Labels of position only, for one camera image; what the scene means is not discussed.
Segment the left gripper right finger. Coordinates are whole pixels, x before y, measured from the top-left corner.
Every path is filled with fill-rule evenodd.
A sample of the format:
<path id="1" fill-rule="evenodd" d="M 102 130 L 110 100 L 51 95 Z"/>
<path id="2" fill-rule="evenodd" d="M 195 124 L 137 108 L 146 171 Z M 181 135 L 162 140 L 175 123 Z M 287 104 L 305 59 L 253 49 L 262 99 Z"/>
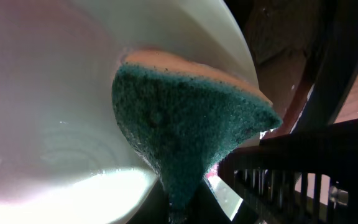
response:
<path id="1" fill-rule="evenodd" d="M 191 201 L 191 224 L 254 224 L 258 220 L 259 215 L 243 202 L 233 220 L 230 220 L 206 179 L 199 184 Z"/>

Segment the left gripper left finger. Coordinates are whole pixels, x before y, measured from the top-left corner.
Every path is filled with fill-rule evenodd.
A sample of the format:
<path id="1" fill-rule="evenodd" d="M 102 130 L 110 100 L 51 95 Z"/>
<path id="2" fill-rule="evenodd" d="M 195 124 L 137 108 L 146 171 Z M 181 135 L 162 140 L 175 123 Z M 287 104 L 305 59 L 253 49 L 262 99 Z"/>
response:
<path id="1" fill-rule="evenodd" d="M 168 224 L 168 196 L 157 181 L 127 224 Z"/>

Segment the green scrubbing sponge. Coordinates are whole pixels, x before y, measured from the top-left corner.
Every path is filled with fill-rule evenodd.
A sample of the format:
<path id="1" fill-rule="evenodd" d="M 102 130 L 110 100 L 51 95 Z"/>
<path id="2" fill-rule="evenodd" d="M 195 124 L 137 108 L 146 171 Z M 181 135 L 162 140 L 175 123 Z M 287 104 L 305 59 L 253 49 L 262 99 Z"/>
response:
<path id="1" fill-rule="evenodd" d="M 179 222 L 207 171 L 282 119 L 257 88 L 217 68 L 159 50 L 125 56 L 112 82 L 116 123 L 158 174 Z"/>

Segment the mint plate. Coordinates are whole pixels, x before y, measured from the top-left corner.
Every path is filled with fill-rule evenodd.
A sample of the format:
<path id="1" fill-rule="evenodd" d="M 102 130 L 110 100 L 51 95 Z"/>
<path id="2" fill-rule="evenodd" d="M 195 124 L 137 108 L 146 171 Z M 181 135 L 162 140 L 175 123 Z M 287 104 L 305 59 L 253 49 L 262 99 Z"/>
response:
<path id="1" fill-rule="evenodd" d="M 0 1 L 0 223 L 127 223 L 157 176 L 128 145 L 111 84 L 151 48 L 257 86 L 223 1 Z"/>

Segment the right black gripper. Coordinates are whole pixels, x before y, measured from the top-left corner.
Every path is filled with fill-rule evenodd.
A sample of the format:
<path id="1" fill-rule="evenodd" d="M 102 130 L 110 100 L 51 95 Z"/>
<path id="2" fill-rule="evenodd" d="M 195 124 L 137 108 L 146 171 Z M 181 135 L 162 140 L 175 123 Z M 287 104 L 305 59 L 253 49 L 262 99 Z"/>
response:
<path id="1" fill-rule="evenodd" d="M 235 223 L 358 223 L 358 119 L 236 149 L 218 174 Z"/>

